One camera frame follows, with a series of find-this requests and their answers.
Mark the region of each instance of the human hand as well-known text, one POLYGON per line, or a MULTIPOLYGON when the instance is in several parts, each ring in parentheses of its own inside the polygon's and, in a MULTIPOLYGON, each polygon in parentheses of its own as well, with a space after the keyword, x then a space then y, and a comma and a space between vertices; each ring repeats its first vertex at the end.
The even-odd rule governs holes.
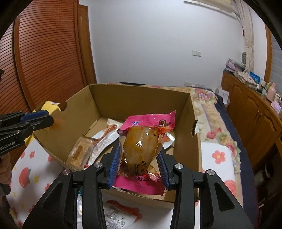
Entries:
POLYGON ((1 156, 0 159, 0 183, 10 184, 12 179, 10 153, 6 153, 5 155, 1 156))

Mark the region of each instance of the navy blue fabric edge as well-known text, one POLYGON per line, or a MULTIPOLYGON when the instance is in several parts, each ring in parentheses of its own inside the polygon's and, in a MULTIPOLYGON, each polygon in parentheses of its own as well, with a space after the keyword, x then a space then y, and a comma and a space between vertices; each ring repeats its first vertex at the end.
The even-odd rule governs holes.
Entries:
POLYGON ((247 151, 240 139, 240 136, 233 125, 229 114, 225 109, 225 105, 222 101, 222 97, 217 96, 217 103, 215 104, 216 110, 219 112, 222 120, 225 123, 227 130, 230 133, 231 138, 237 142, 240 152, 241 160, 241 183, 242 183, 242 192, 243 192, 243 203, 244 210, 247 216, 250 218, 251 222, 255 227, 257 227, 258 221, 258 202, 256 199, 256 189, 254 184, 254 173, 252 169, 251 162, 249 160, 247 151))

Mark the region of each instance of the pink food package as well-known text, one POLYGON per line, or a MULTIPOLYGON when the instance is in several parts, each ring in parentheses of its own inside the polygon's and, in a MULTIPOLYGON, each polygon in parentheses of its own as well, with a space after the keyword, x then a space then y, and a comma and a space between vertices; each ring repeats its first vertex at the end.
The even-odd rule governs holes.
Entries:
POLYGON ((164 186, 151 162, 159 154, 166 133, 175 127, 175 112, 130 116, 118 130, 122 143, 115 187, 148 195, 163 195, 164 186))

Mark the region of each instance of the floral bedspread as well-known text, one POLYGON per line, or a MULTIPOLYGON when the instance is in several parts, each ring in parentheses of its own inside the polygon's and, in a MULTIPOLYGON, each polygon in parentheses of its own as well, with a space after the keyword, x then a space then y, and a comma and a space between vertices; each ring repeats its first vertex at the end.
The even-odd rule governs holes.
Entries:
POLYGON ((195 114, 198 118, 197 126, 201 142, 212 142, 228 147, 232 151, 232 159, 235 173, 235 184, 237 192, 237 200, 243 206, 242 184, 240 176, 240 149, 237 147, 237 142, 233 141, 227 130, 224 121, 219 112, 216 110, 215 103, 217 102, 216 95, 207 90, 191 88, 191 87, 157 87, 173 91, 182 91, 191 94, 194 103, 195 114))

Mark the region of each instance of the silver screw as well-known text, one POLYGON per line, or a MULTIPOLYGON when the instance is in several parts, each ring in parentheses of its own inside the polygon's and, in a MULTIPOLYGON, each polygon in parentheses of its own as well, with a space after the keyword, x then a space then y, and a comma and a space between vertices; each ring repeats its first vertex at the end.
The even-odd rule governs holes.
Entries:
POLYGON ((95 162, 94 163, 94 167, 96 167, 96 168, 100 168, 101 166, 102 166, 101 162, 95 162))
POLYGON ((212 169, 209 169, 207 171, 207 174, 210 175, 210 176, 213 176, 215 174, 215 172, 212 169))
POLYGON ((180 163, 178 163, 178 164, 175 165, 175 167, 178 168, 178 169, 182 169, 182 168, 183 168, 183 165, 180 164, 180 163))
POLYGON ((63 174, 64 174, 64 175, 69 175, 70 172, 71 172, 71 171, 70 171, 69 169, 65 169, 65 170, 63 171, 63 174))

